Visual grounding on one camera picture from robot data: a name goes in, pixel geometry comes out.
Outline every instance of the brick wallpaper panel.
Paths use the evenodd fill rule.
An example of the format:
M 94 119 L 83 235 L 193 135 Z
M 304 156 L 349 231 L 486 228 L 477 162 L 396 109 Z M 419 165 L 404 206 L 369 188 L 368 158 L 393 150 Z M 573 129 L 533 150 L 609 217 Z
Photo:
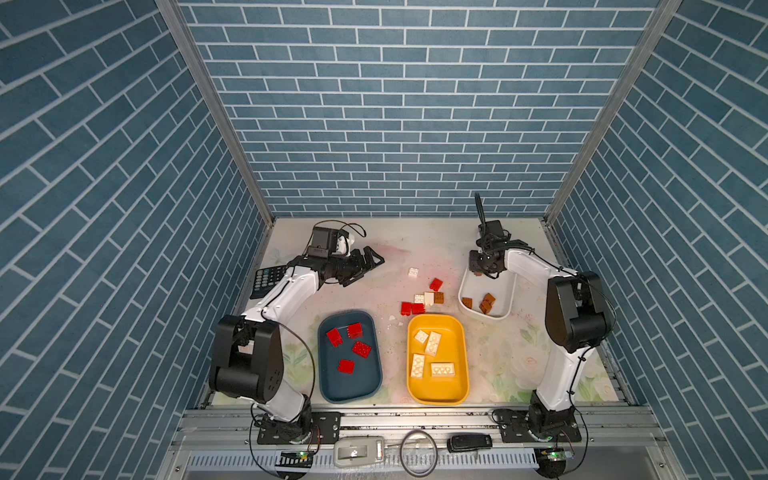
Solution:
M 277 216 L 541 216 L 656 0 L 351 3 L 180 3 Z
M 765 478 L 768 3 L 684 0 L 556 227 L 690 478 Z
M 152 0 L 0 3 L 0 477 L 153 478 L 263 231 Z

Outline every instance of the yellow tray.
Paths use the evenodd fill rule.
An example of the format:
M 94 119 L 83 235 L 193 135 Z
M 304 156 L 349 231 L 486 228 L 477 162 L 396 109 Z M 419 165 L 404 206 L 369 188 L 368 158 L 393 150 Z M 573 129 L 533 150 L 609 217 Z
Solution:
M 437 332 L 442 335 L 437 356 L 427 355 L 424 365 L 424 377 L 411 377 L 413 354 L 424 354 L 426 343 L 421 344 L 414 338 L 419 330 L 426 333 Z M 453 362 L 456 375 L 448 379 L 431 379 L 429 365 L 432 362 Z M 408 356 L 406 360 L 406 378 L 408 393 L 417 402 L 425 405 L 455 406 L 469 396 L 469 367 L 467 366 L 467 344 L 464 340 L 464 327 L 450 315 L 432 315 L 430 313 L 413 317 L 408 324 Z

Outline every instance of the red toy block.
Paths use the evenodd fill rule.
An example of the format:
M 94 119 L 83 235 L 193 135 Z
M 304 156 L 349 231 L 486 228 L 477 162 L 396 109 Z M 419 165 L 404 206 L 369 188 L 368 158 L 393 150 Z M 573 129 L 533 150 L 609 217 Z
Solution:
M 355 323 L 353 325 L 350 325 L 346 327 L 346 335 L 350 339 L 356 339 L 362 336 L 362 325 L 359 323 Z
M 339 371 L 341 373 L 349 373 L 352 375 L 352 372 L 355 371 L 355 363 L 350 362 L 349 360 L 339 360 Z
M 368 354 L 371 353 L 371 347 L 367 346 L 363 342 L 357 342 L 355 343 L 355 346 L 352 347 L 352 351 L 360 355 L 362 358 L 367 359 Z
M 337 329 L 330 330 L 328 333 L 326 333 L 326 336 L 328 337 L 328 340 L 331 341 L 331 344 L 334 347 L 337 347 L 342 343 L 344 343 L 343 340 L 341 339 L 341 333 L 339 333 L 339 330 Z

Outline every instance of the calculator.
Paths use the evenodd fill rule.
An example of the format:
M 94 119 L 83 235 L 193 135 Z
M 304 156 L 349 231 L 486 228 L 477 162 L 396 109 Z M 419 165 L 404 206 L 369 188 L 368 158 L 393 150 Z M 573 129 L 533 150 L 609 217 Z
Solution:
M 253 292 L 250 298 L 264 298 L 275 285 L 283 279 L 288 270 L 287 265 L 271 266 L 256 271 L 256 279 L 253 281 Z

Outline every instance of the black mounting plate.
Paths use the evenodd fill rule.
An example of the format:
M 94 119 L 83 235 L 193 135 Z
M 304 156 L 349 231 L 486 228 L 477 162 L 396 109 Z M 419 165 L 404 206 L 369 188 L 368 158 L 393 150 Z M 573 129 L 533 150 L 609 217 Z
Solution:
M 492 413 L 498 424 L 504 443 L 540 442 L 528 429 L 528 410 L 496 409 Z M 578 426 L 564 425 L 558 432 L 559 442 L 580 442 L 581 433 Z
M 320 428 L 320 443 L 323 445 L 333 445 L 339 439 L 340 423 L 341 413 L 339 412 L 312 412 L 312 425 L 310 428 L 314 430 L 315 425 L 317 425 Z M 257 443 L 259 445 L 292 445 L 277 435 L 277 428 L 270 428 L 269 426 L 259 429 Z M 312 443 L 317 443 L 316 436 L 313 436 Z

